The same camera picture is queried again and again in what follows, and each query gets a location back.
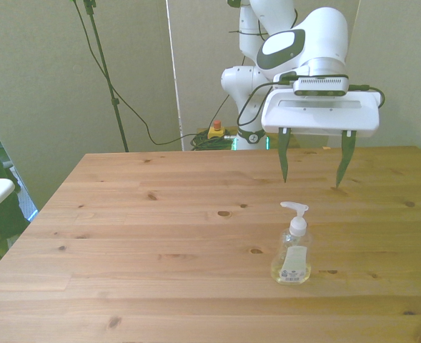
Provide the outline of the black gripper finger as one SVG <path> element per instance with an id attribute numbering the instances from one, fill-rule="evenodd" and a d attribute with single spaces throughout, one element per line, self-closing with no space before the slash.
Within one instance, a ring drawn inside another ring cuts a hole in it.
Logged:
<path id="1" fill-rule="evenodd" d="M 355 150 L 356 138 L 357 138 L 356 131 L 347 130 L 347 131 L 342 132 L 342 139 L 341 139 L 342 156 L 341 156 L 341 161 L 337 168 L 337 173 L 336 173 L 336 181 L 335 181 L 336 188 L 339 187 L 341 181 L 344 178 L 345 172 L 347 171 L 347 168 L 351 162 L 351 159 Z"/>
<path id="2" fill-rule="evenodd" d="M 287 160 L 287 150 L 291 137 L 291 129 L 280 127 L 278 131 L 278 147 L 277 152 L 279 156 L 279 162 L 282 170 L 282 178 L 284 182 L 287 181 L 289 164 Z"/>

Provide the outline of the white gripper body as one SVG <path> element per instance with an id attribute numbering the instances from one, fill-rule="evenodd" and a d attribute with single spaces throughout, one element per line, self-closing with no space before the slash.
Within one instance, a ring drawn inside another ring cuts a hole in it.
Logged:
<path id="1" fill-rule="evenodd" d="M 261 124 L 269 133 L 280 127 L 293 134 L 339 136 L 356 131 L 370 137 L 378 129 L 380 94 L 351 91 L 344 96 L 297 96 L 291 89 L 272 91 L 264 104 Z"/>

